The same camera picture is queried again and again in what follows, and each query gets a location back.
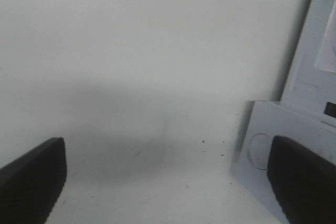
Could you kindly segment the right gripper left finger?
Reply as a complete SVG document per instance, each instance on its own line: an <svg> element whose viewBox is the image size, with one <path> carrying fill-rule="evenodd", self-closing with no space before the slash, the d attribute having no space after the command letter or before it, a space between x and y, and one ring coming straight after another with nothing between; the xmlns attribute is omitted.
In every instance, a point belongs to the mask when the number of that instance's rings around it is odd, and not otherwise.
<svg viewBox="0 0 336 224"><path fill-rule="evenodd" d="M65 141L44 141L1 168L1 223L45 223L67 179Z"/></svg>

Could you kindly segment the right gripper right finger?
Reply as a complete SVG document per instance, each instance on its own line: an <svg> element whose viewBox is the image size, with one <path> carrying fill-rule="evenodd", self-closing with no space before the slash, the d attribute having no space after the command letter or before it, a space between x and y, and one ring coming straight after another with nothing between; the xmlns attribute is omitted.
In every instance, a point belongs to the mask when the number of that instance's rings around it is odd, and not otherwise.
<svg viewBox="0 0 336 224"><path fill-rule="evenodd" d="M267 177L289 223L335 223L335 165L330 161L275 136Z"/></svg>

